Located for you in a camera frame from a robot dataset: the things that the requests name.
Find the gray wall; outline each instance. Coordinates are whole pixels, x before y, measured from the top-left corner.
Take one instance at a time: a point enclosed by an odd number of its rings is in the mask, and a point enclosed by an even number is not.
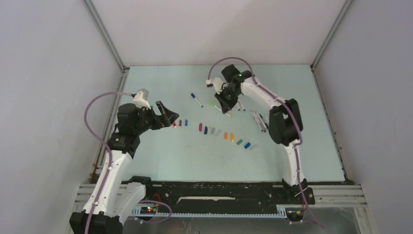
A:
[[[316,69],[379,233],[413,222],[413,1],[356,0]]]
[[[64,232],[98,148],[84,109],[119,77],[82,1],[0,1],[2,233]],[[91,109],[98,134],[111,102]]]

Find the pen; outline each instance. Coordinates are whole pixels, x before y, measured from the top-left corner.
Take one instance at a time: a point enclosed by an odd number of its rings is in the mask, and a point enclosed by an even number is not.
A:
[[[258,122],[257,117],[255,116],[253,111],[250,111],[252,116],[254,117],[255,122],[257,123],[258,127],[261,129],[261,132],[264,131],[264,129],[261,127],[261,124]]]
[[[260,116],[258,115],[257,112],[254,112],[254,111],[253,111],[253,113],[255,114],[255,116],[257,117],[258,122],[260,123],[260,125],[261,125],[262,128],[264,129],[264,132],[266,132],[264,121],[260,118]]]
[[[261,120],[263,121],[263,123],[265,124],[265,127],[268,129],[268,124],[266,123],[266,121],[264,120],[264,117],[261,114],[258,114],[261,118]]]
[[[195,101],[201,106],[204,107],[204,105],[195,97],[193,93],[191,93],[191,96],[195,99]]]

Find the white enclosure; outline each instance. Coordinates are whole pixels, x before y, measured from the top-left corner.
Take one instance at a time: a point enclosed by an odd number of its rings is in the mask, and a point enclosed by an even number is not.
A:
[[[345,0],[94,1],[126,66],[311,64]]]

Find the cable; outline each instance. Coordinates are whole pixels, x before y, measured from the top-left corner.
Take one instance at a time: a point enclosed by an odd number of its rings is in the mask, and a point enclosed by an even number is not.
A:
[[[152,223],[152,224],[154,224],[154,223],[160,223],[160,222],[166,221],[172,216],[172,208],[166,203],[163,203],[163,202],[160,202],[160,201],[152,201],[152,200],[141,200],[139,203],[155,203],[155,204],[158,204],[158,205],[163,205],[166,208],[168,208],[169,215],[166,218],[161,219],[159,221],[146,221],[146,220],[139,219],[137,217],[129,217],[126,220],[139,220],[140,222],[143,222],[143,223]]]
[[[295,116],[293,115],[293,112],[290,110],[290,108],[289,108],[284,102],[282,102],[281,100],[279,100],[278,97],[277,97],[275,94],[273,94],[271,91],[265,89],[264,87],[262,87],[261,85],[258,84],[258,82],[255,80],[255,75],[254,75],[254,73],[253,73],[253,71],[252,71],[251,65],[250,65],[246,60],[244,60],[244,59],[242,59],[242,58],[239,58],[239,57],[226,57],[226,58],[220,59],[219,61],[217,61],[216,63],[214,63],[213,66],[211,67],[211,69],[209,70],[208,78],[207,78],[207,79],[210,79],[210,76],[211,76],[211,73],[212,73],[212,69],[213,69],[218,63],[220,63],[220,62],[222,62],[222,61],[224,61],[224,60],[228,60],[228,59],[237,59],[237,60],[243,61],[243,62],[248,66],[249,70],[251,71],[252,80],[253,80],[254,84],[255,84],[259,89],[261,89],[262,91],[264,91],[264,92],[266,92],[268,95],[270,95],[275,101],[277,101],[278,103],[280,103],[280,104],[287,110],[288,114],[290,115],[291,119],[293,120],[294,126],[295,126],[295,128],[296,128],[296,130],[297,130],[297,133],[298,133],[298,135],[299,135],[299,140],[300,140],[298,143],[295,143],[295,144],[293,145],[293,147],[294,147],[294,153],[295,153],[295,155],[296,155],[296,161],[297,161],[297,180],[298,180],[298,185],[299,185],[299,188],[300,188],[300,193],[301,193],[302,199],[303,199],[303,201],[304,201],[304,203],[305,203],[305,205],[306,205],[306,209],[308,208],[308,211],[310,212],[311,216],[312,216],[313,219],[314,219],[313,222],[315,222],[315,223],[316,223],[317,225],[319,225],[321,228],[324,228],[324,225],[322,225],[322,224],[317,220],[317,218],[315,217],[312,209],[308,206],[307,199],[306,199],[306,197],[305,197],[305,195],[304,195],[304,191],[303,191],[302,186],[301,186],[301,183],[300,183],[300,171],[301,171],[301,168],[300,168],[300,158],[299,158],[299,156],[298,156],[297,147],[302,144],[302,135],[301,135],[301,131],[300,131],[299,125],[298,125],[298,123],[297,123],[297,120],[296,120]]]
[[[108,151],[108,154],[109,154],[108,168],[110,168],[110,167],[112,166],[112,151],[111,151],[111,149],[109,148],[109,145],[108,145],[101,137],[99,137],[96,133],[94,133],[94,131],[90,128],[90,126],[89,126],[89,124],[88,124],[88,120],[87,120],[88,111],[89,111],[91,105],[92,105],[96,100],[98,100],[99,98],[104,97],[104,96],[108,96],[108,95],[126,95],[126,96],[132,96],[132,94],[130,94],[130,93],[122,93],[122,92],[108,92],[108,93],[101,94],[101,95],[93,98],[92,101],[89,102],[88,106],[87,106],[86,109],[85,109],[85,114],[84,114],[84,116],[83,116],[83,120],[85,121],[86,128],[89,130],[89,132],[90,132],[97,140],[99,140],[99,142],[102,143],[103,146],[105,146],[106,150]],[[100,194],[102,193],[103,187],[105,186],[105,183],[106,183],[106,180],[108,179],[108,176],[109,176],[109,170],[106,170],[106,171],[105,171],[105,174],[104,174],[104,176],[103,176],[102,183],[100,184],[100,187],[99,187],[99,189],[97,190],[97,193],[96,193],[96,197],[94,198],[94,202],[93,202],[92,207],[91,207],[91,210],[90,210],[90,212],[89,212],[88,219],[87,219],[87,221],[86,221],[85,234],[88,234],[88,233],[89,233],[90,222],[91,222],[91,219],[92,219],[92,215],[93,215],[93,212],[94,212],[94,208],[95,208],[95,206],[96,206],[95,203],[96,203],[96,202],[99,200],[99,198],[100,198]]]

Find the metal frame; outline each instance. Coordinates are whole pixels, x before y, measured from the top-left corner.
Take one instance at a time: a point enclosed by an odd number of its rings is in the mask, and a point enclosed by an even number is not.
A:
[[[353,2],[354,0],[346,0],[346,2],[343,4],[343,7],[341,8],[336,20],[334,21],[333,26],[328,32],[327,37],[325,38],[319,52],[317,53],[316,58],[314,59],[314,62],[312,64],[313,69],[315,69],[317,65],[319,64],[322,56],[324,55],[326,48],[330,44],[333,36],[336,34],[338,27],[340,26],[341,22],[343,21],[344,17],[346,16],[348,12],[348,9],[350,8]]]
[[[94,190],[94,184],[81,184],[75,199],[75,206],[83,206],[86,204]],[[127,185],[120,185],[117,198],[125,192]],[[282,187],[282,185],[273,185],[273,187]],[[367,208],[367,202],[364,198],[363,191],[360,185],[309,185],[313,189],[316,203],[310,205],[313,208],[328,208],[328,207],[354,207]],[[301,208],[302,205],[281,204],[277,205],[280,208]]]
[[[125,71],[125,64],[123,63],[122,59],[120,58],[120,55],[117,52],[116,47],[115,47],[114,43],[112,42],[112,39],[109,36],[109,33],[106,30],[102,19],[100,18],[99,14],[97,13],[96,8],[95,8],[92,0],[83,0],[83,3],[85,4],[86,9],[91,14],[92,20],[96,24],[97,29],[99,30],[100,34],[103,37],[103,40],[106,42],[109,49],[111,50],[112,55],[113,55],[114,59],[116,60],[117,64],[119,65],[120,70],[122,72],[124,72]]]
[[[117,84],[117,88],[116,91],[117,92],[121,92],[123,91],[123,89],[125,88],[125,84],[126,84],[126,78],[128,77],[129,74],[129,69],[125,70],[122,73],[122,76],[119,79],[119,82]],[[106,121],[106,127],[105,127],[105,131],[103,133],[103,140],[107,141],[109,139],[109,137],[111,136],[112,133],[112,129],[114,126],[114,122],[115,122],[115,117],[116,117],[116,112],[117,112],[117,107],[119,106],[121,100],[121,96],[115,96],[111,105],[111,111],[109,113],[108,116],[108,120]],[[92,171],[90,173],[89,176],[89,183],[93,180],[93,178],[97,175],[100,174],[101,170],[102,170],[102,162],[104,159],[104,154],[105,154],[105,147],[103,146],[103,144],[100,144],[100,148],[98,151],[98,154],[96,155],[96,158],[94,160],[94,164],[92,167]]]
[[[125,67],[120,55],[118,54],[115,45],[113,44],[109,33],[107,32],[94,4],[92,3],[92,0],[83,0],[86,9],[89,11],[91,14],[91,17],[93,21],[95,22],[99,32],[101,33],[103,40],[106,42],[108,45],[114,59],[116,60],[118,66],[120,67],[122,71],[122,77],[119,80],[118,86],[117,86],[117,91],[123,91],[126,79],[129,73],[129,69]],[[338,14],[334,24],[332,25],[327,37],[325,38],[321,48],[318,51],[317,56],[314,59],[313,64],[311,65],[311,69],[313,71],[313,77],[314,77],[314,82],[316,83],[317,90],[319,93],[320,100],[323,104],[324,107],[324,112],[326,114],[326,118],[328,120],[328,124],[330,127],[331,135],[332,138],[335,142],[335,147],[338,151],[338,155],[340,157],[342,169],[345,175],[346,179],[349,179],[349,175],[347,174],[345,168],[345,160],[342,160],[341,157],[341,152],[340,152],[340,147],[338,146],[337,140],[336,140],[336,135],[334,133],[333,127],[331,125],[331,121],[325,106],[324,99],[322,97],[322,93],[319,89],[319,84],[317,81],[317,77],[314,73],[315,69],[317,68],[326,48],[328,47],[329,43],[331,42],[332,38],[334,37],[335,33],[337,32],[340,24],[342,23],[344,17],[346,16],[348,9],[352,5],[354,0],[346,0],[343,7],[340,10],[340,13]],[[120,103],[120,97],[116,96],[113,100],[112,106],[111,106],[111,112],[108,116],[107,120],[107,125],[106,129],[104,132],[104,140],[107,140],[108,137],[110,136],[112,129],[113,129],[113,124],[115,121],[115,116],[116,116],[116,111],[117,107]],[[101,173],[101,167],[99,166],[101,163],[99,163],[99,159],[101,159],[101,162],[103,161],[104,157],[104,151],[105,149],[103,146],[101,146],[99,153],[96,155],[96,164],[94,164],[94,171],[92,174],[98,175]],[[315,205],[310,205],[311,207],[314,208],[329,208],[329,207],[352,207],[354,208],[354,212],[356,214],[357,218],[357,223],[360,229],[361,234],[376,234],[375,226],[372,221],[370,212],[367,207],[367,202],[364,197],[363,191],[361,189],[360,185],[317,185],[317,184],[309,184],[309,186],[313,189],[314,196],[316,203]],[[79,186],[79,191],[77,193],[74,207],[73,207],[73,212],[80,212],[83,205],[87,202],[89,199],[90,195],[92,194],[92,191],[94,189],[95,185],[94,184],[81,184]],[[117,199],[122,195],[122,193],[125,191],[126,185],[121,185],[118,193],[117,193]],[[277,205],[278,210],[280,211],[281,215],[273,215],[269,217],[283,217],[283,210],[285,211],[286,208],[299,208],[301,205]],[[194,217],[194,214],[174,214],[173,216],[176,217]],[[242,215],[242,217],[260,217],[260,215]],[[71,233],[70,226],[68,225],[68,229],[66,233]]]

